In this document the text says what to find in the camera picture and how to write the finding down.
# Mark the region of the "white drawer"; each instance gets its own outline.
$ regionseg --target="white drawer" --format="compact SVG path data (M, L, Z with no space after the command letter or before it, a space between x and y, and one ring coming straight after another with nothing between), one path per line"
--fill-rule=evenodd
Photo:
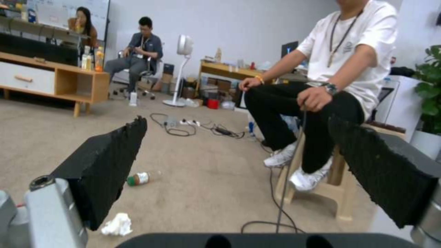
M0 62L0 86L55 94L55 72Z

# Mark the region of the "red cup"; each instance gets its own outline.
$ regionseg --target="red cup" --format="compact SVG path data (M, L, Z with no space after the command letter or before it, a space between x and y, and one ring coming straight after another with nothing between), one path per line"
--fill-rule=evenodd
M216 99L208 99L207 107L209 109L218 109L219 108L219 101Z

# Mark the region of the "white sneaker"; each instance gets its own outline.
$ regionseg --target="white sneaker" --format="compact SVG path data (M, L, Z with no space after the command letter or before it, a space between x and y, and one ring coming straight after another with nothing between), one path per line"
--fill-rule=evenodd
M266 167L280 167L284 163L291 160L292 156L294 156L294 150L297 142L287 145L282 150L275 152L273 156L265 159L263 163Z
M305 173L302 168L298 168L289 178L289 181L294 184L294 187L298 191L309 191L313 190L317 184L322 180L326 174L328 173L329 169L332 165L332 159L333 157L329 158L329 160L326 162L326 164L319 169L318 171L307 174Z

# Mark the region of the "man in gray jacket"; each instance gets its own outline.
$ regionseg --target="man in gray jacket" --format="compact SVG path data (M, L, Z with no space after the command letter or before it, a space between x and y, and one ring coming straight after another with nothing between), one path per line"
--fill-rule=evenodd
M104 71L110 74L110 81L115 73L129 69L128 93L136 90L136 82L141 72L150 69L156 73L156 61L162 58L161 39L152 33L153 23L149 17L144 16L139 20L139 30L124 49L123 57L109 60L104 66ZM152 58L150 68L147 67L149 57Z

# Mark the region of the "wooden stool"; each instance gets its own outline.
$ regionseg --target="wooden stool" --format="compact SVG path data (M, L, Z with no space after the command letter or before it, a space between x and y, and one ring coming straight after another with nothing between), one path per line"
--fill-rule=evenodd
M401 132L391 131L386 129L387 127L376 127L368 124L364 124L364 127L372 128L377 132L396 135L404 139L405 135ZM291 163L291 169L288 172L288 166L285 166L277 182L275 196L277 201L282 198L283 187L285 185L286 173L292 175L295 170L297 170L302 164L303 149L305 146L305 135L302 136L300 140L297 141L298 149L294 154L294 158ZM310 193L321 195L329 199L333 199L337 203L336 218L344 221L352 220L352 208L356 187L356 179L354 175L349 171L349 167L344 160L344 157L340 155L340 149L335 146L333 152L333 162L331 169L329 170L327 180L320 182L317 187ZM291 185L287 185L284 203L290 204L292 198L294 197L295 190Z

